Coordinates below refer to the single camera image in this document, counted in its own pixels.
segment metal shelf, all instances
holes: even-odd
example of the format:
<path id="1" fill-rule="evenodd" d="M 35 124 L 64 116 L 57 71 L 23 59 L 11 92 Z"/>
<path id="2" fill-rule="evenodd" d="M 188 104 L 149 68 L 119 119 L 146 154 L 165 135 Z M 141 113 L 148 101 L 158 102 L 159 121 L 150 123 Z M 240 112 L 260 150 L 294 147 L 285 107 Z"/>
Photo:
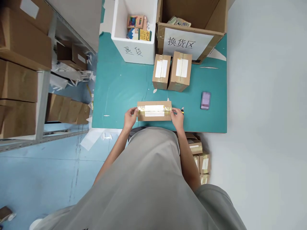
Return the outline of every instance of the metal shelf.
<path id="1" fill-rule="evenodd" d="M 50 25 L 48 36 L 52 40 L 51 49 L 53 50 L 57 39 L 70 40 L 74 44 L 80 46 L 84 52 L 90 51 L 96 55 L 94 49 L 64 20 L 64 18 L 50 5 L 54 10 L 53 19 Z M 30 145 L 40 144 L 48 141 L 59 140 L 71 136 L 80 135 L 88 132 L 79 131 L 74 133 L 63 133 L 55 136 L 43 136 L 46 117 L 46 108 L 48 101 L 48 91 L 50 83 L 50 71 L 38 72 L 38 89 L 36 104 L 36 129 L 35 135 L 19 136 L 0 140 L 0 152 L 18 149 Z"/>

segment blue floor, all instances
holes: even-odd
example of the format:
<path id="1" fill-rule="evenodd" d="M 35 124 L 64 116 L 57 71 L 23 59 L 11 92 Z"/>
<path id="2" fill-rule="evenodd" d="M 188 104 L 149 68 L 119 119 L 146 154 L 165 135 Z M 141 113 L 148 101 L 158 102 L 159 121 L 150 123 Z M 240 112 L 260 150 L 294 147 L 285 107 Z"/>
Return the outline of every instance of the blue floor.
<path id="1" fill-rule="evenodd" d="M 0 206 L 17 215 L 4 230 L 28 229 L 37 218 L 76 204 L 91 188 L 117 136 L 87 151 L 84 135 L 0 154 Z"/>

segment open cardboard box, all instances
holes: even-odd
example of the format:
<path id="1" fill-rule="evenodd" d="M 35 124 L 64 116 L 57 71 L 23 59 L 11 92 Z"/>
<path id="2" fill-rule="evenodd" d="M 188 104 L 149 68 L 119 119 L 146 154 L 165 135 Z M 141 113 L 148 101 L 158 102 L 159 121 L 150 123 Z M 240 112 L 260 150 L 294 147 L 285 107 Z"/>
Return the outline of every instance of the open cardboard box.
<path id="1" fill-rule="evenodd" d="M 192 62 L 201 64 L 227 32 L 227 4 L 228 0 L 159 0 L 156 21 L 158 54 L 170 55 L 171 47 L 172 52 L 193 54 Z M 191 27 L 167 24 L 173 16 L 190 22 Z M 166 28 L 177 30 L 177 32 L 173 32 L 171 37 L 165 37 Z M 167 44 L 170 47 L 166 46 L 167 50 L 164 50 L 164 39 L 171 39 Z"/>

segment person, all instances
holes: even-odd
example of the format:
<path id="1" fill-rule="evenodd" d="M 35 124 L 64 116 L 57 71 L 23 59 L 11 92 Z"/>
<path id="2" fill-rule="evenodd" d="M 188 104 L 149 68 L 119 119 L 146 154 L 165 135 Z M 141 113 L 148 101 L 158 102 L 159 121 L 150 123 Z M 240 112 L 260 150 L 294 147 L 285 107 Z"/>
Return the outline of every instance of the person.
<path id="1" fill-rule="evenodd" d="M 94 181 L 74 206 L 45 217 L 35 230 L 246 229 L 221 188 L 200 183 L 184 115 L 173 108 L 174 132 L 148 127 L 128 136 L 138 109 L 124 127 Z"/>

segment teal table mat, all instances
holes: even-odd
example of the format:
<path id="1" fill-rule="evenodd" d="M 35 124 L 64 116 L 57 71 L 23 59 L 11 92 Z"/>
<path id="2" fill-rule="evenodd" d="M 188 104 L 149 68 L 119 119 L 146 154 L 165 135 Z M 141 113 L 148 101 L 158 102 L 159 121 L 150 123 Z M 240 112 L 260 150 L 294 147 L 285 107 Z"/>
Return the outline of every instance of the teal table mat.
<path id="1" fill-rule="evenodd" d="M 227 35 L 216 46 L 227 57 Z M 138 101 L 172 101 L 184 107 L 186 132 L 227 132 L 227 63 L 207 57 L 192 65 L 190 85 L 181 93 L 158 89 L 154 93 L 153 65 L 127 63 L 110 33 L 99 37 L 98 64 L 94 90 L 92 127 L 122 129 L 124 114 Z M 201 110 L 201 93 L 211 93 L 210 109 Z M 134 127 L 156 126 L 175 130 L 171 121 L 137 121 Z"/>

